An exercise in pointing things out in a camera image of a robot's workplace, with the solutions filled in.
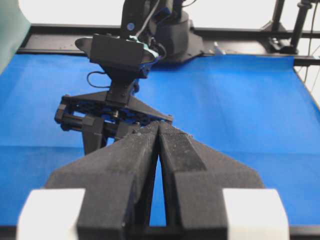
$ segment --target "black cable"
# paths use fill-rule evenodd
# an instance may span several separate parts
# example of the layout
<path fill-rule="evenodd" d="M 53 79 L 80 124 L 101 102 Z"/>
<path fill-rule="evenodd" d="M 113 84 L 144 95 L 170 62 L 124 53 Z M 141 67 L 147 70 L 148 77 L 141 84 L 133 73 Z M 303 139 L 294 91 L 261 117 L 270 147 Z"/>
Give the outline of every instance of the black cable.
<path fill-rule="evenodd" d="M 317 83 L 319 74 L 320 74 L 320 67 L 319 67 L 318 73 L 316 74 L 315 80 L 314 80 L 314 82 L 313 82 L 313 86 L 312 86 L 312 89 L 311 89 L 311 93 L 314 91 L 314 88 L 315 88 L 315 86 L 316 86 L 316 83 Z"/>
<path fill-rule="evenodd" d="M 187 4 L 187 5 L 184 5 L 184 6 L 182 6 L 182 7 L 183 7 L 183 8 L 189 7 L 189 6 L 191 6 L 192 4 L 194 4 L 196 1 L 197 1 L 197 0 L 194 0 L 192 3 Z"/>
<path fill-rule="evenodd" d="M 310 52 L 311 52 L 311 43 L 312 43 L 312 39 L 313 39 L 312 34 L 314 33 L 314 25 L 315 25 L 315 19 L 316 19 L 316 13 L 317 13 L 318 4 L 319 4 L 319 0 L 316 1 L 315 7 L 314 7 L 314 11 L 313 11 L 312 25 L 311 25 L 311 36 L 310 36 L 309 47 L 308 47 L 308 56 L 310 56 Z M 308 71 L 309 71 L 309 67 L 306 68 L 304 82 L 307 81 Z"/>
<path fill-rule="evenodd" d="M 89 84 L 91 87 L 94 87 L 94 88 L 97 88 L 97 89 L 108 89 L 108 88 L 110 88 L 110 86 L 96 86 L 96 85 L 93 85 L 93 84 L 90 82 L 90 79 L 89 79 L 89 77 L 90 77 L 91 74 L 101 74 L 101 75 L 103 75 L 103 74 L 106 74 L 106 73 L 103 72 L 103 71 L 92 71 L 92 72 L 89 72 L 88 75 L 86 76 L 86 80 L 87 80 L 88 84 Z"/>

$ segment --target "screw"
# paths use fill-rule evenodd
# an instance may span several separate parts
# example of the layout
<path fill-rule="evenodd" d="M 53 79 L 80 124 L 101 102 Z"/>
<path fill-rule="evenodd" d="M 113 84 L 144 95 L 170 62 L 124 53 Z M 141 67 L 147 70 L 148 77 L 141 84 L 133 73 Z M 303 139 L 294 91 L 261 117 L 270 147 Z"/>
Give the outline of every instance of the screw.
<path fill-rule="evenodd" d="M 129 30 L 129 31 L 133 31 L 135 29 L 135 24 L 133 22 L 130 22 L 128 23 L 128 25 L 126 26 L 126 28 Z"/>

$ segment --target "black metal frame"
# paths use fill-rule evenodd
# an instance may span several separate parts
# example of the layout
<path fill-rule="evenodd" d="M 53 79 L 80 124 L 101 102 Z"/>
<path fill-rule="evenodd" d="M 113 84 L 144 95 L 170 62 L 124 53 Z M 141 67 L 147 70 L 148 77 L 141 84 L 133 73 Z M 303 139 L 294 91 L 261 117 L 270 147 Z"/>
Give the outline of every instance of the black metal frame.
<path fill-rule="evenodd" d="M 233 29 L 233 28 L 194 28 L 194 33 L 203 37 L 205 54 L 214 53 L 214 42 L 225 43 L 228 48 L 235 49 L 237 54 L 248 54 L 241 49 L 243 44 L 257 48 L 260 44 L 264 48 L 256 50 L 251 55 L 259 56 L 294 56 L 295 66 L 320 66 L 320 59 L 313 56 L 297 54 L 281 54 L 273 52 L 268 44 L 269 38 L 289 39 L 293 31 L 262 31 L 261 29 Z M 92 25 L 56 25 L 56 24 L 33 24 L 25 38 L 25 41 L 17 51 L 18 54 L 59 54 L 85 56 L 85 53 L 78 50 L 74 41 L 77 38 L 92 36 L 94 33 L 117 35 L 120 33 L 119 26 L 92 26 Z M 303 31 L 302 38 L 320 39 L 320 31 Z"/>
<path fill-rule="evenodd" d="M 1 240 L 15 240 L 17 228 L 15 226 L 0 226 Z M 320 226 L 291 226 L 290 240 L 319 240 Z M 129 232 L 128 240 L 178 240 L 183 234 L 181 229 L 169 227 L 148 227 L 134 228 Z M 212 237 L 213 240 L 224 240 L 219 237 Z"/>

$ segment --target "wire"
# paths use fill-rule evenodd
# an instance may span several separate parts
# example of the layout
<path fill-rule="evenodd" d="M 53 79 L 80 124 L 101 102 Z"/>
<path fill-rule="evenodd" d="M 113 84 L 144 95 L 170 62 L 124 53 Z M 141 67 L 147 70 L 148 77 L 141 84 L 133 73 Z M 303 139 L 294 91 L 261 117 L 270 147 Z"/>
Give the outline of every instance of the wire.
<path fill-rule="evenodd" d="M 311 93 L 314 91 L 314 88 L 315 88 L 315 86 L 316 86 L 316 83 L 317 83 L 319 74 L 320 74 L 320 67 L 319 67 L 318 73 L 316 74 L 315 80 L 314 80 L 314 82 L 313 82 L 313 86 L 312 86 L 312 89 L 311 89 Z"/>
<path fill-rule="evenodd" d="M 153 9 L 150 11 L 149 15 L 146 17 L 142 28 L 135 34 L 135 36 L 138 38 L 140 36 L 140 34 L 145 30 L 146 26 L 148 25 L 148 22 L 150 21 L 151 17 L 153 16 L 153 14 L 155 13 L 158 5 L 159 5 L 160 0 L 157 0 L 156 3 L 153 6 Z"/>
<path fill-rule="evenodd" d="M 310 52 L 311 52 L 311 43 L 312 43 L 312 39 L 313 39 L 312 38 L 312 34 L 314 33 L 314 26 L 315 26 L 315 19 L 316 19 L 316 13 L 317 13 L 318 5 L 319 5 L 319 0 L 316 1 L 315 7 L 314 7 L 314 11 L 313 11 L 312 24 L 311 24 L 311 36 L 310 36 L 309 47 L 308 47 L 308 56 L 310 56 Z M 309 67 L 306 68 L 304 82 L 307 81 L 308 71 L 309 71 Z"/>
<path fill-rule="evenodd" d="M 190 4 L 184 5 L 184 6 L 182 6 L 182 7 L 183 7 L 183 8 L 189 7 L 189 6 L 191 6 L 192 4 L 194 4 L 196 1 L 197 1 L 197 0 L 194 0 L 194 1 L 191 2 Z"/>
<path fill-rule="evenodd" d="M 312 56 L 315 55 L 315 53 L 320 49 L 320 45 L 316 47 L 316 49 L 313 51 Z"/>
<path fill-rule="evenodd" d="M 91 87 L 97 88 L 97 89 L 108 89 L 108 88 L 110 88 L 110 86 L 96 86 L 96 85 L 93 85 L 93 84 L 90 82 L 90 79 L 89 79 L 89 77 L 90 77 L 91 74 L 101 74 L 101 75 L 103 75 L 103 74 L 106 74 L 106 73 L 103 72 L 103 71 L 92 71 L 92 72 L 89 72 L 88 75 L 86 76 L 86 80 L 87 80 L 88 84 L 89 84 Z"/>

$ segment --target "blue cloth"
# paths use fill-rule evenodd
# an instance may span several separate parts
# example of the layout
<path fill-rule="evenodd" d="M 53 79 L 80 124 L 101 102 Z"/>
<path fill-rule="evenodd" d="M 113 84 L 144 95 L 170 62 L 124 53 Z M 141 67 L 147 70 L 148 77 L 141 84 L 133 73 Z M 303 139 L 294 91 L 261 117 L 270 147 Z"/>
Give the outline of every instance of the blue cloth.
<path fill-rule="evenodd" d="M 137 97 L 173 125 L 256 169 L 276 188 L 291 225 L 320 224 L 320 112 L 293 71 L 291 57 L 199 57 L 154 67 Z M 0 76 L 0 225 L 15 225 L 31 189 L 83 156 L 78 132 L 54 121 L 64 94 L 98 92 L 85 57 L 16 55 Z M 92 76 L 107 85 L 105 76 Z M 158 164 L 152 225 L 164 225 Z"/>

